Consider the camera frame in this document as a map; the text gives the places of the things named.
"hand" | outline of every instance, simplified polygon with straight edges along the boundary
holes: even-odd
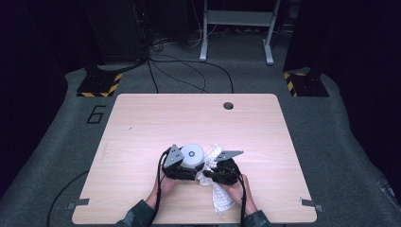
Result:
[[[177,184],[178,180],[173,180],[168,178],[167,176],[165,176],[165,173],[163,173],[163,171],[160,171],[160,179],[162,180],[161,183],[161,189],[162,189],[162,195],[161,198],[167,196],[174,188],[174,186]],[[157,189],[158,189],[158,184],[157,184],[157,177],[154,181],[154,185],[153,185],[153,189],[150,192],[150,195],[148,196],[148,198],[145,200],[145,202],[152,208],[154,209],[155,205],[156,205],[156,200],[157,200]]]
[[[241,175],[242,179],[244,181],[244,185],[245,185],[245,190],[247,193],[247,201],[245,204],[245,214],[246,215],[250,215],[253,212],[257,211],[256,205],[253,202],[253,197],[251,194],[251,189],[250,189],[250,185],[248,182],[248,177],[244,174]],[[231,196],[231,198],[239,205],[242,204],[242,196],[243,196],[243,188],[242,188],[242,184],[240,181],[237,181],[236,183],[234,183],[233,185],[226,185],[226,184],[221,184],[219,183],[219,185],[226,190],[226,192]]]

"yellow and black hazard stripe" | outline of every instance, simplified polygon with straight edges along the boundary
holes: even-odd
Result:
[[[294,85],[292,84],[292,80],[291,80],[291,75],[296,75],[296,76],[305,76],[304,73],[284,73],[284,78],[286,79],[287,82],[287,87],[289,89],[289,93],[291,94],[291,96],[297,96],[297,92],[295,91]]]
[[[77,93],[77,96],[87,96],[87,97],[96,97],[96,96],[113,96],[115,90],[117,90],[118,83],[120,82],[122,74],[119,74],[115,77],[112,87],[107,93]]]

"sleeve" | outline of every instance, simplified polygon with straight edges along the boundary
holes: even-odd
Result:
[[[116,225],[118,227],[147,227],[153,212],[153,209],[144,200],[140,200]]]
[[[270,222],[263,211],[256,211],[244,219],[246,227],[269,227]]]

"metal bracket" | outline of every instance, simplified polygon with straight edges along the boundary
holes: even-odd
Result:
[[[68,204],[65,206],[65,209],[66,210],[72,210],[72,209],[76,208],[76,206],[88,205],[88,204],[89,204],[89,199],[79,199],[79,200],[76,200],[76,201],[68,202]]]
[[[223,150],[218,157],[216,157],[215,162],[226,161],[237,155],[240,155],[244,151],[242,150]]]
[[[181,153],[180,149],[177,147],[177,145],[172,145],[166,158],[165,167],[172,166],[178,162],[181,162],[182,160],[183,154]]]
[[[302,197],[300,197],[300,203],[301,203],[301,205],[304,205],[304,206],[313,207],[319,212],[324,212],[324,207],[322,205],[317,205],[314,201],[305,200],[305,199],[302,199]]]

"table leg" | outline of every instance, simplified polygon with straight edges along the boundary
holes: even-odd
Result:
[[[206,61],[207,55],[207,43],[208,43],[208,36],[207,36],[207,0],[204,1],[204,8],[203,8],[203,41],[201,43],[201,50],[200,50],[200,60]]]
[[[265,47],[266,62],[268,63],[268,65],[273,65],[273,56],[271,54],[270,41],[271,41],[271,34],[274,31],[274,24],[277,18],[277,11],[280,6],[280,1],[281,0],[276,0],[274,4],[274,11],[271,15],[268,36],[266,37],[266,39],[263,40],[263,45]]]

